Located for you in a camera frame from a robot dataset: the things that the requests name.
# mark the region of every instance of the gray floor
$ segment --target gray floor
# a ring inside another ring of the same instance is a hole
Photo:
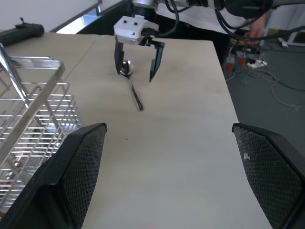
[[[290,47],[290,52],[281,52],[283,49],[277,43],[269,42],[266,48],[270,46],[273,51],[265,52],[264,59],[274,75],[292,87],[305,89],[305,47]],[[267,81],[236,74],[227,84],[241,123],[283,135],[305,156],[305,92],[293,91],[281,85],[275,87],[274,91],[282,101],[303,105],[295,110],[280,104],[273,97],[272,83]]]

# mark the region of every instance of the stainless steel rack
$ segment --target stainless steel rack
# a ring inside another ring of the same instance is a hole
[[[21,79],[19,69],[53,72],[46,82],[33,82]],[[0,217],[67,134],[81,126],[70,85],[61,81],[64,70],[50,57],[9,57],[0,44]]]

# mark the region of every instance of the person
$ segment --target person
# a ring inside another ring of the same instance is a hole
[[[245,22],[244,18],[236,17],[226,9],[223,9],[221,14],[231,26],[236,27]],[[213,41],[219,62],[222,65],[227,56],[230,36],[219,25],[214,10],[205,7],[191,7],[179,13],[179,18],[178,29],[168,38]],[[265,19],[266,16],[264,15],[252,23],[250,31],[245,34],[245,37],[264,36]],[[174,26],[175,14],[169,12],[165,4],[159,4],[156,23],[160,25],[160,32],[166,32]],[[258,44],[258,42],[248,43],[251,45]]]

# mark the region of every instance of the human hand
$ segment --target human hand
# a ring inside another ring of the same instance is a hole
[[[265,34],[265,24],[266,24],[266,15],[260,17],[258,20],[253,22],[250,25],[250,31],[247,32],[244,36],[245,37],[263,37]],[[248,41],[250,45],[258,45],[259,41]]]

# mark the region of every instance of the table surface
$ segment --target table surface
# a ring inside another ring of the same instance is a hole
[[[132,82],[116,74],[114,38],[47,33],[10,55],[62,60],[86,125],[108,133],[83,229],[270,229],[240,159],[233,103],[212,42],[166,40],[154,80],[155,50],[125,45]]]

